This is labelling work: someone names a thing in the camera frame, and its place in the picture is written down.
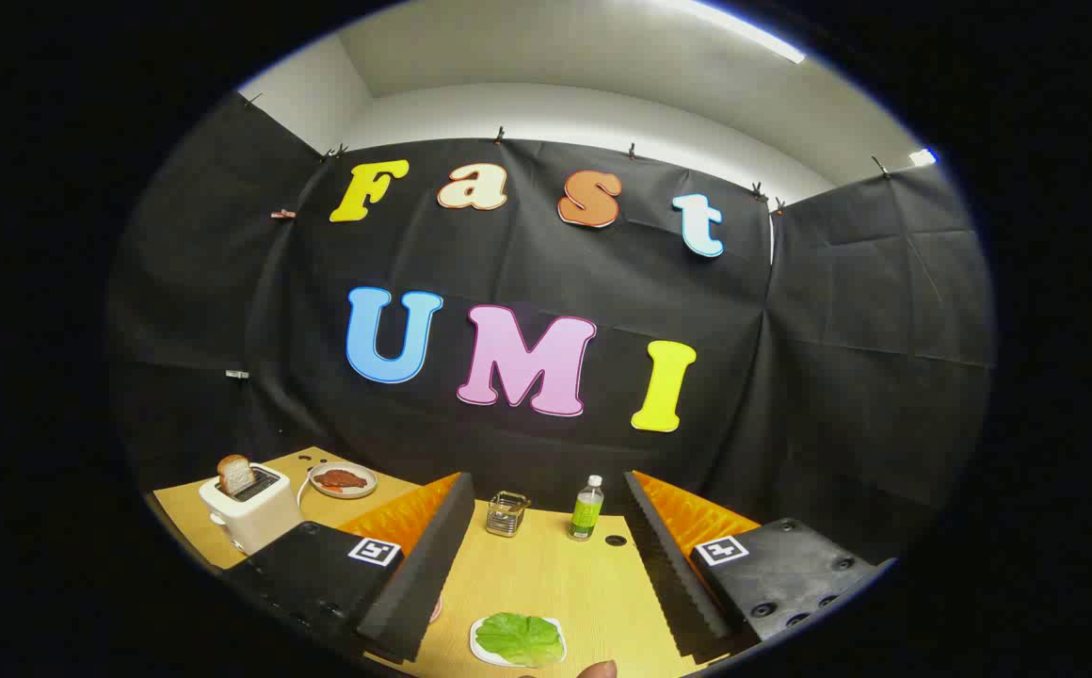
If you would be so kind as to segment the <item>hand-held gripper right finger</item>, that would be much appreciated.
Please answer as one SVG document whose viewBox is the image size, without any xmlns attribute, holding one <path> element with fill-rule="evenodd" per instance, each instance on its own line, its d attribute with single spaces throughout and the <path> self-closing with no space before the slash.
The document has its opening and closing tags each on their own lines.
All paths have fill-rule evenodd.
<svg viewBox="0 0 1092 678">
<path fill-rule="evenodd" d="M 758 524 L 655 479 L 624 473 L 636 548 L 676 647 L 721 661 L 794 635 L 891 567 L 852 554 L 795 518 Z"/>
</svg>

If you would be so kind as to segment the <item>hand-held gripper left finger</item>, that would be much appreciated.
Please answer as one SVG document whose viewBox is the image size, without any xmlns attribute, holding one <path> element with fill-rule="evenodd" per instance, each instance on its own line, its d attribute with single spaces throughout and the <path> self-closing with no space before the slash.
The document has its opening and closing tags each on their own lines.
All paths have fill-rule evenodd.
<svg viewBox="0 0 1092 678">
<path fill-rule="evenodd" d="M 327 647 L 416 661 L 473 512 L 454 473 L 339 527 L 302 521 L 219 578 Z"/>
</svg>

